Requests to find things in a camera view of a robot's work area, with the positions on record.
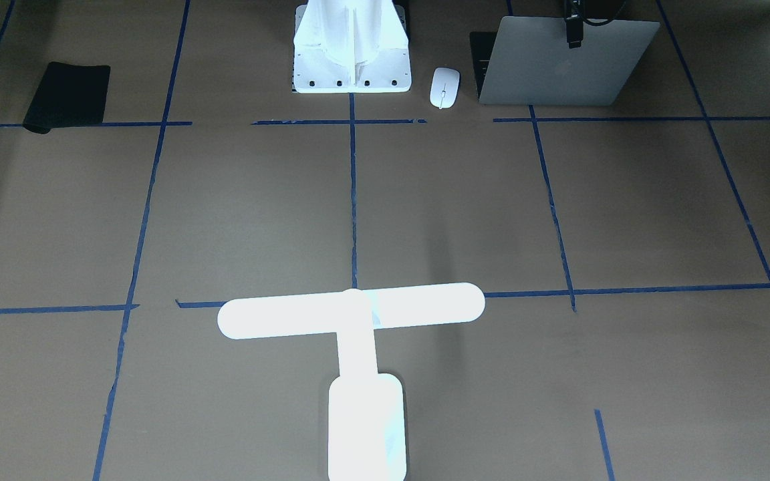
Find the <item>white computer mouse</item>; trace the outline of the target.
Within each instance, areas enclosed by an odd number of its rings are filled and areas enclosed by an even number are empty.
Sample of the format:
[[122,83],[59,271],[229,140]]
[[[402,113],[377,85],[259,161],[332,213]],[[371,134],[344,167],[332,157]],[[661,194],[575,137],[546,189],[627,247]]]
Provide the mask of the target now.
[[445,110],[455,104],[459,86],[461,86],[461,73],[449,67],[438,67],[434,70],[430,86],[430,103],[437,109]]

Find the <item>silver grey laptop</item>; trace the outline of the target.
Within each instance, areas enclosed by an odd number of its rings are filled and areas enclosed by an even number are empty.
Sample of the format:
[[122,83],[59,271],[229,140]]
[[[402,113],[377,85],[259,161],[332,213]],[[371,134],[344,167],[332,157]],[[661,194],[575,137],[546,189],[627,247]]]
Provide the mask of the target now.
[[659,30],[617,19],[568,45],[564,21],[505,16],[469,34],[479,101],[486,106],[611,106]]

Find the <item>black mouse pad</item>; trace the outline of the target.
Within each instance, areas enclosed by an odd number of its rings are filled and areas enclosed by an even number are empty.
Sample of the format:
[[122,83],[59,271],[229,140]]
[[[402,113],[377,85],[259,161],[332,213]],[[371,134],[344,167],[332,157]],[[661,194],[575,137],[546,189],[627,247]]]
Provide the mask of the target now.
[[103,123],[110,74],[109,65],[48,63],[22,128],[35,134],[48,134],[56,128]]

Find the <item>white desk lamp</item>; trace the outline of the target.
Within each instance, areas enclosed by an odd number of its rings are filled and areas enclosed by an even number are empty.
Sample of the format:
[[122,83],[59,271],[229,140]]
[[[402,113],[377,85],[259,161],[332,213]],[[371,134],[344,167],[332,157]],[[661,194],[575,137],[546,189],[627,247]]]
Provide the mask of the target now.
[[333,333],[338,377],[329,387],[330,480],[403,480],[408,472],[404,387],[378,369],[377,329],[468,323],[485,296],[472,283],[346,289],[227,301],[220,332],[231,340]]

